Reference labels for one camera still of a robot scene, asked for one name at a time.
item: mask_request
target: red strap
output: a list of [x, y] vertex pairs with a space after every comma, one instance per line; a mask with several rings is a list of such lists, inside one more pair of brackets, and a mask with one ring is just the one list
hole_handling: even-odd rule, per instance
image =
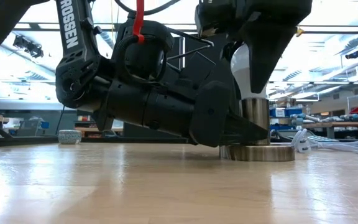
[[143, 44], [144, 36], [140, 34], [140, 30], [143, 26], [143, 17], [144, 17], [144, 0], [136, 0], [136, 17], [135, 23], [133, 26], [133, 34], [138, 36], [138, 43]]

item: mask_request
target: red cable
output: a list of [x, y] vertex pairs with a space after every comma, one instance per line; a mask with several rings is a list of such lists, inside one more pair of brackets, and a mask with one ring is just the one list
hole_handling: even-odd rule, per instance
[[144, 36], [140, 34], [140, 30], [143, 26], [143, 17], [144, 17], [144, 0], [136, 0], [136, 16], [134, 26], [132, 28], [132, 33], [138, 36], [138, 43], [143, 44]]

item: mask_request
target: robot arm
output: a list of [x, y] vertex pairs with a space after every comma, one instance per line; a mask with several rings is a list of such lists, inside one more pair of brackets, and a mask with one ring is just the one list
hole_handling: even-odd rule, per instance
[[[7, 10], [7, 2], [10, 0], [0, 0], [0, 13]], [[16, 19], [0, 33], [0, 44], [29, 6], [40, 2], [43, 1], [15, 2], [22, 10], [8, 10], [9, 17]], [[306, 10], [297, 17], [275, 14], [268, 0], [203, 1], [196, 9], [199, 35], [226, 32], [230, 40], [248, 45], [253, 92], [265, 86], [297, 22], [307, 16], [311, 7], [311, 0], [275, 3], [281, 7], [304, 6]], [[57, 98], [67, 107], [92, 112], [100, 130], [110, 129], [113, 120], [119, 119], [211, 147], [247, 144], [266, 137], [267, 130], [230, 109], [231, 89], [225, 83], [213, 80], [200, 85], [214, 67], [201, 54], [195, 53], [186, 68], [177, 71], [179, 79], [174, 83], [161, 81], [172, 72], [166, 54], [173, 45], [171, 32], [177, 31], [155, 21], [143, 21], [141, 33], [136, 35], [133, 27], [138, 18], [134, 11], [124, 8], [129, 18], [118, 30], [112, 58], [106, 59], [98, 52], [95, 35], [101, 30], [93, 26], [89, 1], [57, 0], [57, 9], [63, 45], [63, 58], [56, 68]], [[228, 45], [224, 58], [230, 60], [241, 44]]]

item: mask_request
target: ceiling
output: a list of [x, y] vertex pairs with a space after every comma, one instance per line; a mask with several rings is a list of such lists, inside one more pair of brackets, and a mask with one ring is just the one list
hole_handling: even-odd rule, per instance
[[[155, 8], [166, 2], [167, 0], [145, 0], [145, 9]], [[135, 1], [123, 0], [123, 3], [135, 9]], [[181, 0], [147, 19], [179, 29], [194, 29], [194, 8], [197, 3], [195, 0]], [[55, 99], [54, 70], [62, 57], [55, 4], [55, 1], [49, 1], [32, 6], [16, 26], [17, 30], [0, 47], [1, 96]], [[97, 0], [92, 10], [95, 25], [100, 24], [103, 29], [112, 29], [110, 24], [126, 21], [126, 12], [119, 9], [114, 0]], [[40, 28], [49, 31], [23, 29], [33, 22], [41, 23]], [[305, 31], [358, 30], [358, 27], [340, 26], [358, 26], [358, 1], [314, 0], [312, 13], [300, 24]], [[114, 39], [115, 33], [106, 33], [109, 38]], [[28, 53], [14, 47], [12, 43], [16, 35], [23, 35], [42, 45], [44, 56], [33, 59]], [[97, 38], [101, 54], [110, 57], [112, 49], [109, 44], [100, 35]], [[271, 83], [267, 86], [269, 98], [315, 98], [317, 93], [326, 94], [328, 90], [338, 90], [340, 83], [336, 82], [357, 82], [358, 58], [345, 58], [345, 54], [356, 50], [358, 34], [302, 34], [294, 37], [270, 77]]]

